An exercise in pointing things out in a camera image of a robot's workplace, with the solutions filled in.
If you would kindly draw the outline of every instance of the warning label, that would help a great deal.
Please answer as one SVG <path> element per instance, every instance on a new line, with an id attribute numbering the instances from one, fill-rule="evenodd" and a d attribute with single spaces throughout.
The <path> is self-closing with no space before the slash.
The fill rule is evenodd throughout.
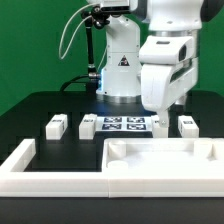
<path id="1" fill-rule="evenodd" d="M 123 58 L 121 59 L 120 63 L 118 64 L 118 66 L 130 66 L 129 62 L 126 58 L 126 56 L 124 55 Z"/>

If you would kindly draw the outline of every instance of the green backdrop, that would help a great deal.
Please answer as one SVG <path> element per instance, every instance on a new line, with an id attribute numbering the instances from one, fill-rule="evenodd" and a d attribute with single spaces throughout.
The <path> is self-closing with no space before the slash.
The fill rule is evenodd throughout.
<path id="1" fill-rule="evenodd" d="M 32 92 L 56 91 L 61 84 L 86 73 L 84 27 L 68 57 L 61 61 L 58 46 L 64 25 L 85 0 L 0 1 L 0 114 Z M 67 40 L 80 22 L 69 29 Z M 147 26 L 141 25 L 142 43 Z M 105 48 L 105 31 L 94 31 L 96 64 Z M 224 10 L 204 24 L 200 44 L 200 81 L 196 88 L 224 94 Z M 71 89 L 82 90 L 83 86 Z"/>

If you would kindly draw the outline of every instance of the black table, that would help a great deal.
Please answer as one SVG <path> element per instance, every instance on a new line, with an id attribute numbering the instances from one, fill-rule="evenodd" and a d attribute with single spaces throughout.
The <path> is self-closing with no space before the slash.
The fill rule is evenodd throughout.
<path id="1" fill-rule="evenodd" d="M 186 106 L 170 111 L 170 137 L 178 137 L 177 116 L 191 115 L 200 137 L 224 137 L 224 98 L 193 91 Z M 60 141 L 46 141 L 45 126 L 54 114 L 68 115 Z M 0 163 L 24 138 L 35 138 L 37 154 L 26 171 L 101 171 L 106 138 L 149 138 L 151 133 L 99 132 L 91 141 L 78 139 L 85 114 L 151 116 L 141 104 L 99 102 L 86 92 L 40 92 L 0 117 Z M 1 223 L 223 223 L 222 198 L 0 198 Z"/>

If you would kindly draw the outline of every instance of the white foam block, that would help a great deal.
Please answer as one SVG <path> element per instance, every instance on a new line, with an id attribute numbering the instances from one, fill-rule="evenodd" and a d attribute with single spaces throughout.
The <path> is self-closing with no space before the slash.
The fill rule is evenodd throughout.
<path id="1" fill-rule="evenodd" d="M 55 115 L 46 126 L 46 138 L 48 140 L 60 140 L 67 127 L 67 115 Z"/>
<path id="2" fill-rule="evenodd" d="M 86 114 L 79 125 L 79 139 L 91 140 L 96 131 L 96 114 Z"/>
<path id="3" fill-rule="evenodd" d="M 168 128 L 160 127 L 159 116 L 151 116 L 153 138 L 168 138 Z"/>
<path id="4" fill-rule="evenodd" d="M 191 116 L 179 116 L 178 129 L 183 138 L 199 137 L 199 128 Z"/>

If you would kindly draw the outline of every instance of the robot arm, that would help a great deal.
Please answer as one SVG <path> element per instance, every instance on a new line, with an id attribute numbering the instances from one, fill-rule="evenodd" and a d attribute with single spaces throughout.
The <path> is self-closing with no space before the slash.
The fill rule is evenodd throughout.
<path id="1" fill-rule="evenodd" d="M 214 17 L 218 9 L 209 14 L 209 6 L 218 2 L 221 8 L 224 0 L 94 2 L 99 3 L 98 10 L 103 14 L 129 12 L 149 23 L 152 35 L 139 52 L 140 62 L 144 64 L 141 71 L 141 98 L 144 108 L 156 112 L 160 126 L 167 130 L 165 136 L 161 137 L 168 137 L 169 107 L 197 83 L 198 30 L 202 27 L 202 19 L 208 21 Z"/>

